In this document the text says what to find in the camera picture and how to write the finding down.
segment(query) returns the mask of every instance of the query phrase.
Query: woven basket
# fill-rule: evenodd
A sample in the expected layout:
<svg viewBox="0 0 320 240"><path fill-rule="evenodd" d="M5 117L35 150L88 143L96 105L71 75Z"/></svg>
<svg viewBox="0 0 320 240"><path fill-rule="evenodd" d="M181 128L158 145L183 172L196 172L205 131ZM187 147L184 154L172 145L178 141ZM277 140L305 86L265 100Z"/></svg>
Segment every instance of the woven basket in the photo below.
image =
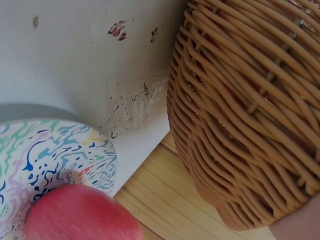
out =
<svg viewBox="0 0 320 240"><path fill-rule="evenodd" d="M269 225L320 191L320 5L193 0L171 61L179 159L224 223Z"/></svg>

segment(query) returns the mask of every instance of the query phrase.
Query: light wood surface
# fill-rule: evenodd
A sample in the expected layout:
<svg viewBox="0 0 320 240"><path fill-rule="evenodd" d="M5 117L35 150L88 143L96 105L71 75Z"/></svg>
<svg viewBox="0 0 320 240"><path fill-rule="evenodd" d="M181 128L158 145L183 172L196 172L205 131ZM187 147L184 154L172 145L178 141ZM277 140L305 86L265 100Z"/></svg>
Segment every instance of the light wood surface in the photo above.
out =
<svg viewBox="0 0 320 240"><path fill-rule="evenodd" d="M115 196L141 223L145 240L275 240L268 228L246 232L224 226L197 194L167 135Z"/></svg>

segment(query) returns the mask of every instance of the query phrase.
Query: white plate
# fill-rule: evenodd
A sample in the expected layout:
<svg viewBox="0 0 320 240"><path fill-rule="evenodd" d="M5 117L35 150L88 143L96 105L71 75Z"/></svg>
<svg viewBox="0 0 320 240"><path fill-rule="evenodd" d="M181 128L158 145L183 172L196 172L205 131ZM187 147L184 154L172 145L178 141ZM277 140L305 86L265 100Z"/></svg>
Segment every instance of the white plate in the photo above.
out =
<svg viewBox="0 0 320 240"><path fill-rule="evenodd" d="M0 124L0 239L25 239L30 208L61 185L85 184L108 194L117 167L111 142L88 125L60 119Z"/></svg>

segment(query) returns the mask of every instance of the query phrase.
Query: pink ball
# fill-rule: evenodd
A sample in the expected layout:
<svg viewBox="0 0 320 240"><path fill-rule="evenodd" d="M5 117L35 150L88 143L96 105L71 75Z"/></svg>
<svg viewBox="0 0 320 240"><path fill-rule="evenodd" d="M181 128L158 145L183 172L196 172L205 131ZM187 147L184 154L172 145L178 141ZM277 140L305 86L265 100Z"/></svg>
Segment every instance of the pink ball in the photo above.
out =
<svg viewBox="0 0 320 240"><path fill-rule="evenodd" d="M143 240L136 219L105 193L61 186L43 196L26 220L27 240Z"/></svg>

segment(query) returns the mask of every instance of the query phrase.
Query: white wall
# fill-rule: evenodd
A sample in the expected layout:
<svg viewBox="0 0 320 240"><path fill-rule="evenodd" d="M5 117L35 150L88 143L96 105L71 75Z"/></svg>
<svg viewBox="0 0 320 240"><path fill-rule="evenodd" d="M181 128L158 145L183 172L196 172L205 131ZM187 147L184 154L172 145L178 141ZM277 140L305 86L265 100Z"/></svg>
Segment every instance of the white wall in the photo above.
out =
<svg viewBox="0 0 320 240"><path fill-rule="evenodd" d="M117 191L169 129L166 80L185 8L186 0L2 0L0 104L59 107L112 135ZM122 41L108 34L118 21Z"/></svg>

